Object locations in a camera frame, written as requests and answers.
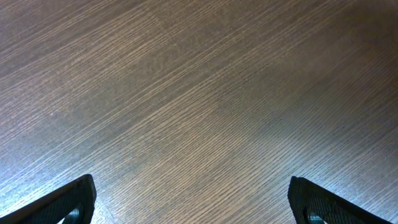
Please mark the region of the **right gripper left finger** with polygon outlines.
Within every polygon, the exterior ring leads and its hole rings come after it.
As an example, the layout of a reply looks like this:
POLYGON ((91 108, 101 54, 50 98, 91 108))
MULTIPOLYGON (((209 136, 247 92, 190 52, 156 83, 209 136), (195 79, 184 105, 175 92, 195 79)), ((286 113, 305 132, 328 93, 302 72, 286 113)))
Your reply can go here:
POLYGON ((90 224, 96 201, 93 177, 85 174, 1 218, 1 224, 90 224))

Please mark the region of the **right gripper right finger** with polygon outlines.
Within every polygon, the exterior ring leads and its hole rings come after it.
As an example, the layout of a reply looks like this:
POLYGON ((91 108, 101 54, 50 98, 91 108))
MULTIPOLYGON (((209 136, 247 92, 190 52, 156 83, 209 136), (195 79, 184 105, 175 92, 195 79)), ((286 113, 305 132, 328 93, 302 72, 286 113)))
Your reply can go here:
POLYGON ((300 224, 391 224, 303 177, 291 178, 287 196, 300 224))

